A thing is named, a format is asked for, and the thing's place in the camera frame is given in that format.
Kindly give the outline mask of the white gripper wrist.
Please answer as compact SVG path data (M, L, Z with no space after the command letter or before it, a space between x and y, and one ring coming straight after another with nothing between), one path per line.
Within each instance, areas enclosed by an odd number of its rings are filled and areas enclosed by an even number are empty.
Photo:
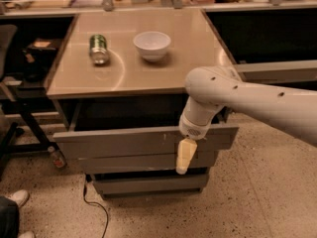
M179 175L185 175L197 149L195 141L203 139L210 126L196 125L182 114L179 119L178 128L186 139L181 140L178 144L175 169Z

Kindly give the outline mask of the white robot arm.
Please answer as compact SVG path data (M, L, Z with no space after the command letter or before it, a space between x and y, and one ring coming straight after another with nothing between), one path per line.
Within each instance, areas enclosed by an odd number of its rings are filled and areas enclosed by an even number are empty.
M231 66L201 66L185 79L188 99L179 119L176 172L184 175L222 108L244 113L277 130L317 146L317 92L249 83Z

